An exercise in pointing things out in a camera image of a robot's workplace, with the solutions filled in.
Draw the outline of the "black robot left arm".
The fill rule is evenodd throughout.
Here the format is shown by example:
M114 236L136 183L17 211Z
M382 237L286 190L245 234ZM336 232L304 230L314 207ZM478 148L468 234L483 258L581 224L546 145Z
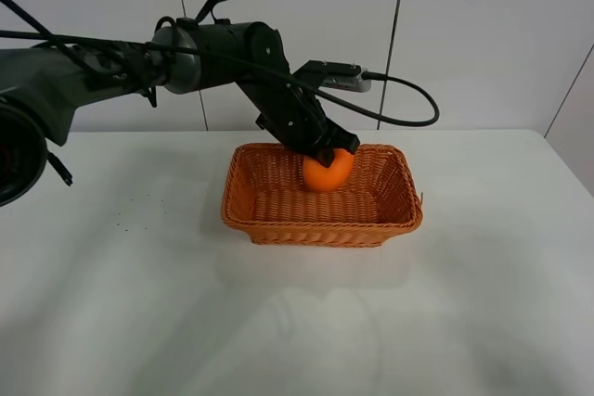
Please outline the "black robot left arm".
M26 194L46 166L70 172L48 150L68 139L76 111L164 88L184 95L235 84L259 110L258 125L284 147L329 166L351 138L316 99L327 77L319 63L291 72L279 32L262 22L198 25L161 19L140 44L54 36L1 53L1 201Z

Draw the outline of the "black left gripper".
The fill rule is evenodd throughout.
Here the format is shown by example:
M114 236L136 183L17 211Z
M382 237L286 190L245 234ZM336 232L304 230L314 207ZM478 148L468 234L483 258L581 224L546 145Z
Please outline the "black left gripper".
M335 159L334 149L355 154L360 146L356 134L327 121L300 88L264 75L249 74L237 85L259 111L256 125L279 143L298 153L315 153L312 158L324 168Z

